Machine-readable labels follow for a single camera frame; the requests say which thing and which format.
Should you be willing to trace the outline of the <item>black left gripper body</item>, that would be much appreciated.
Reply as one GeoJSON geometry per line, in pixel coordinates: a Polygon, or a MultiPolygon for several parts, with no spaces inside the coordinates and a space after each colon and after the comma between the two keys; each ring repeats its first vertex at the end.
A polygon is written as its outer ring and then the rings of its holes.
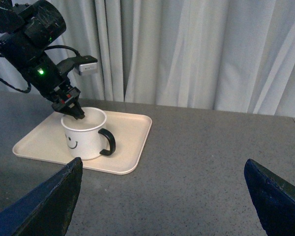
{"type": "Polygon", "coordinates": [[[61,108],[65,104],[78,102],[79,90],[71,86],[69,79],[59,73],[57,66],[47,54],[42,54],[24,69],[24,78],[44,98],[52,102],[52,108],[56,112],[62,113],[61,108]]]}

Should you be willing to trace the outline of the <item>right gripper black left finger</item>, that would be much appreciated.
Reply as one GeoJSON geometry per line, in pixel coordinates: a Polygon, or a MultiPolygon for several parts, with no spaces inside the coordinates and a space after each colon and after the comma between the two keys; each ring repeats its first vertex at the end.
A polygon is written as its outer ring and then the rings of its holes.
{"type": "Polygon", "coordinates": [[[0,236],[63,236],[80,194],[83,163],[77,157],[0,212],[0,236]]]}

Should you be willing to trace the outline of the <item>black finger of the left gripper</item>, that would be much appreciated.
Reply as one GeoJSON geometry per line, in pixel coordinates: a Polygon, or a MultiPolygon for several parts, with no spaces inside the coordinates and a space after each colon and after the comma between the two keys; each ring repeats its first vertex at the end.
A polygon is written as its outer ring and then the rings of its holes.
{"type": "Polygon", "coordinates": [[[75,119],[84,119],[85,118],[85,113],[82,110],[82,108],[78,102],[73,102],[71,104],[65,104],[65,106],[63,108],[61,108],[61,112],[65,115],[72,116],[75,119]]]}

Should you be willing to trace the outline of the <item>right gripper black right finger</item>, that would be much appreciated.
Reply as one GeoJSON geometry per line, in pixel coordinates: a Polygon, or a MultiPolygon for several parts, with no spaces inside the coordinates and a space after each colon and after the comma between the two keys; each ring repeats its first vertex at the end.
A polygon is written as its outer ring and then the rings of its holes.
{"type": "Polygon", "coordinates": [[[295,186],[253,159],[244,177],[258,218],[268,236],[295,236],[295,186]]]}

